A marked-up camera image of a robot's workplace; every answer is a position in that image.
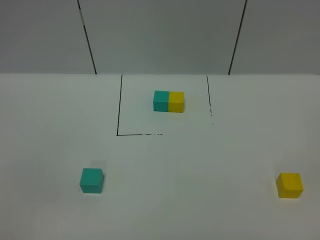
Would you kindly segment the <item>teal template block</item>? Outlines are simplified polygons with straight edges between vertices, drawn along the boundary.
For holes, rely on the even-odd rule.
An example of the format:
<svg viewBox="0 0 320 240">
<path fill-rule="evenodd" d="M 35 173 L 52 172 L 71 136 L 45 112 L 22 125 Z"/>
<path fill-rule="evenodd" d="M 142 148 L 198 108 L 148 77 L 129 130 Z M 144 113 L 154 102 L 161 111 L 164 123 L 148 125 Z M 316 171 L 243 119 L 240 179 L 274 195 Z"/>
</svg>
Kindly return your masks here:
<svg viewBox="0 0 320 240">
<path fill-rule="evenodd" d="M 155 112 L 168 112 L 169 96 L 169 91 L 155 90 L 153 96 L 153 110 Z"/>
</svg>

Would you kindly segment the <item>yellow loose block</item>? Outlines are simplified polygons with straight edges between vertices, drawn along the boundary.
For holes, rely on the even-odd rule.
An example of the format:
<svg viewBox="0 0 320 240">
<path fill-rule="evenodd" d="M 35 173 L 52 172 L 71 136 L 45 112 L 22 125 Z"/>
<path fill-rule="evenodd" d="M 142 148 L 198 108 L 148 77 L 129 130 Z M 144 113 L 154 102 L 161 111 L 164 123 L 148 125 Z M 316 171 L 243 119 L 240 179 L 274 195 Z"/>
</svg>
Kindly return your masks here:
<svg viewBox="0 0 320 240">
<path fill-rule="evenodd" d="M 304 191 L 299 173 L 281 172 L 275 184 L 279 198 L 297 199 Z"/>
</svg>

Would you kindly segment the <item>yellow template block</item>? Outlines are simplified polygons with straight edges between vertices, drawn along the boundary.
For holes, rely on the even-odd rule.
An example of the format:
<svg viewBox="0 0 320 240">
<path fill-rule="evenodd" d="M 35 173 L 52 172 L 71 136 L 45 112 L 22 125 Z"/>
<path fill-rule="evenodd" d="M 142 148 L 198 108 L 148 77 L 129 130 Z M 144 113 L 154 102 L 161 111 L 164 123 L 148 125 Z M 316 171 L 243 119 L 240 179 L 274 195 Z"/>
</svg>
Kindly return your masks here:
<svg viewBox="0 0 320 240">
<path fill-rule="evenodd" d="M 169 92 L 168 111 L 172 113 L 184 112 L 184 93 L 177 91 Z"/>
</svg>

